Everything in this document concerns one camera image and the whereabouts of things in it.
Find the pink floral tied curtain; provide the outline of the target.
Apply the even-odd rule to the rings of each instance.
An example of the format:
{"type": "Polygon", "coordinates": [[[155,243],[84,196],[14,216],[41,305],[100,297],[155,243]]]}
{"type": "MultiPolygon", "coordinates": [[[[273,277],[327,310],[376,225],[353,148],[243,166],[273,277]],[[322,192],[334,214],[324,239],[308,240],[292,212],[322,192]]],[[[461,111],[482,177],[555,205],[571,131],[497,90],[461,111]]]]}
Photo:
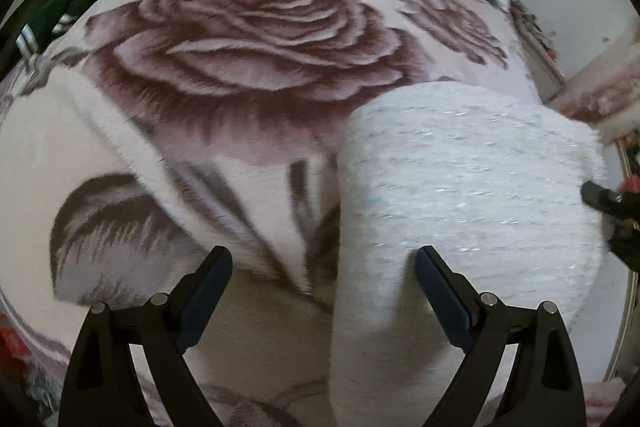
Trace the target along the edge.
{"type": "Polygon", "coordinates": [[[632,22],[547,105],[611,143],[639,130],[639,22],[632,22]]]}

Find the white fuzzy knit jacket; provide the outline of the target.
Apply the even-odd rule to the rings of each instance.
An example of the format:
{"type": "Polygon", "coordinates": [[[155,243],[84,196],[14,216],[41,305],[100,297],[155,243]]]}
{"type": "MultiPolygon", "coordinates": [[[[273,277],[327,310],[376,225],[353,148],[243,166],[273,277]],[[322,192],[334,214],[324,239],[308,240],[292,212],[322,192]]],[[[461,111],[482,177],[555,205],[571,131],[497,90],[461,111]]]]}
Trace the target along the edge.
{"type": "Polygon", "coordinates": [[[462,360],[414,274],[431,246],[511,306],[585,306],[605,253],[580,197],[602,180],[596,132],[457,81],[390,91],[348,118],[330,401],[341,426],[417,426],[462,360]]]}

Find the floral purple bed blanket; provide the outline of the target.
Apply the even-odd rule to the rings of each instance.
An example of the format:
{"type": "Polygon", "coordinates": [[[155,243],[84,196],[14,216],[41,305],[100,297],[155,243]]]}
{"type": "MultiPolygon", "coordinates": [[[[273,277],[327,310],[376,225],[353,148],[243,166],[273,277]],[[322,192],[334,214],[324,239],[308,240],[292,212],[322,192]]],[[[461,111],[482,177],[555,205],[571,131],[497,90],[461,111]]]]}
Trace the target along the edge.
{"type": "Polygon", "coordinates": [[[93,303],[143,305],[227,247],[198,385],[227,423],[332,425],[337,149],[354,110],[436,80],[539,100],[492,0],[92,2],[6,78],[6,315],[62,381],[93,303]]]}

